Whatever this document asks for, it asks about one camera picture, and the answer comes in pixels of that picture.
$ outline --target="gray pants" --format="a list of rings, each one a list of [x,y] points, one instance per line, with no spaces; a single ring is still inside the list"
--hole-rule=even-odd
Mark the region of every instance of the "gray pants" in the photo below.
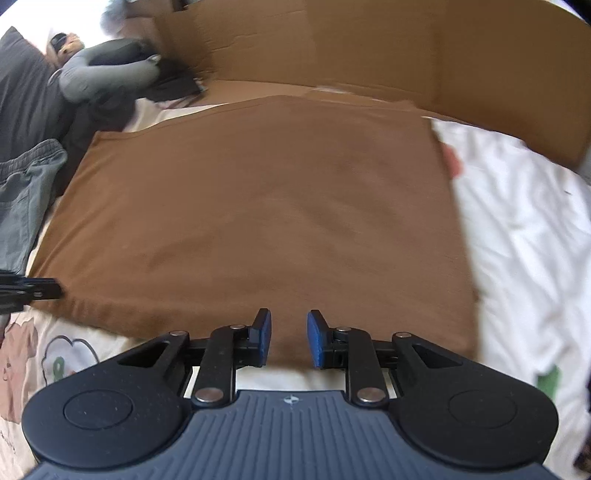
[[[57,171],[66,162],[57,140],[45,140],[0,163],[0,269],[24,275]]]

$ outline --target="gray fabric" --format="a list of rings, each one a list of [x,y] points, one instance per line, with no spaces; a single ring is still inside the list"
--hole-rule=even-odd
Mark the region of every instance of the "gray fabric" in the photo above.
[[[66,157],[57,140],[45,140],[0,163],[0,270],[25,273],[50,203],[53,178]]]
[[[99,55],[124,48],[136,40],[120,38],[80,50],[64,65],[60,87],[64,97],[72,103],[91,100],[102,91],[124,88],[130,92],[145,89],[158,79],[160,70],[150,59],[123,65],[92,65]]]
[[[0,38],[0,162],[70,128],[72,107],[48,85],[54,70],[14,27]]]

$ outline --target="circular mount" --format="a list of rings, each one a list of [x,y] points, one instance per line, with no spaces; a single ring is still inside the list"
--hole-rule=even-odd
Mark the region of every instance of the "circular mount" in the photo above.
[[[25,407],[22,429],[41,461],[107,470],[170,442],[185,405],[150,368],[107,361],[40,390]]]
[[[552,402],[530,385],[482,368],[480,380],[463,368],[457,378],[453,367],[432,370],[421,388],[391,403],[395,423],[422,451],[460,468],[503,470],[543,461],[558,425]]]

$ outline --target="black clamp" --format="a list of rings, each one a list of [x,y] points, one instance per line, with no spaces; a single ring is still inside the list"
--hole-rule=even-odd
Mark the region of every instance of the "black clamp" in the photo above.
[[[35,457],[75,469],[110,469],[166,448],[196,411],[235,398],[236,369],[261,367],[271,313],[218,328],[208,339],[170,332],[36,393],[22,425]],[[200,367],[189,399],[193,367]]]
[[[0,315],[21,312],[34,300],[55,300],[62,295],[54,278],[29,278],[0,270]]]
[[[558,428],[541,391],[408,332],[392,341],[363,330],[330,328],[318,310],[307,319],[314,365],[344,368],[346,396],[383,408],[399,432],[439,461],[468,469],[541,463]],[[382,368],[397,398],[390,400]]]

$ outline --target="cartoon print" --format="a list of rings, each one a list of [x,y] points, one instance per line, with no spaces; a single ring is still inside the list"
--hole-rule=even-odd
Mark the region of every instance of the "cartoon print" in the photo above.
[[[37,341],[33,319],[22,325],[12,323],[5,331],[0,348],[0,417],[4,420],[21,422],[27,360],[34,357]]]
[[[99,358],[92,346],[82,338],[70,340],[65,335],[58,335],[47,344],[41,360],[45,385],[52,384],[71,374],[92,367]]]

